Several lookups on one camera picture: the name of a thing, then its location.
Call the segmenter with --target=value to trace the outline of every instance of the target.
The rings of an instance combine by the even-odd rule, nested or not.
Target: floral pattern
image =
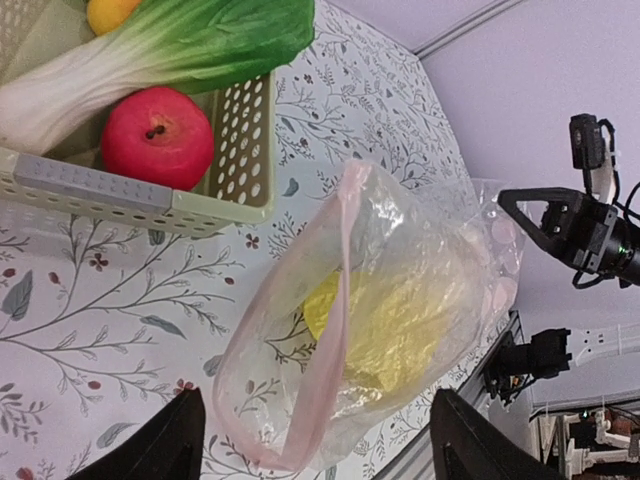
[[[418,60],[319,1],[316,40],[278,72],[276,211],[260,226],[195,240],[3,203],[0,217],[0,479],[61,480],[120,445],[185,388],[205,399],[230,335],[269,268],[340,181],[368,158],[407,188],[466,179]],[[266,340],[301,371],[313,354],[301,314]],[[491,344],[439,382],[457,386]],[[250,415],[277,378],[238,379]],[[428,423],[435,386],[325,472],[264,471],[214,422],[203,478],[373,478]],[[73,428],[66,435],[63,428]]]

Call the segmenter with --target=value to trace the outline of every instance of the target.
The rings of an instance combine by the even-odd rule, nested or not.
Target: apple stem
[[[158,125],[156,128],[154,128],[153,130],[149,130],[146,134],[147,138],[149,140],[152,140],[153,137],[156,136],[156,133],[158,135],[162,135],[164,132],[166,131],[166,128],[164,128],[164,125]]]

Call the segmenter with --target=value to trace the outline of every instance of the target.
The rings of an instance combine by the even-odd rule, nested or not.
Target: gray basket handle
[[[171,208],[170,188],[34,155],[20,154],[13,175],[24,187],[80,200],[159,215]]]

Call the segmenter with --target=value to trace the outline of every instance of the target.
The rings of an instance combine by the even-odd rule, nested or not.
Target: red apple
[[[101,147],[109,172],[178,190],[198,184],[214,153],[205,114],[188,96],[167,87],[142,90],[120,103]]]

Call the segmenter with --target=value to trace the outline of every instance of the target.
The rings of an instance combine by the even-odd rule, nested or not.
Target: yellow cloth
[[[305,321],[316,340],[327,325],[339,278],[332,273],[304,302]],[[450,319],[445,290],[436,295],[402,273],[351,274],[345,379],[359,395],[390,400],[421,380]]]

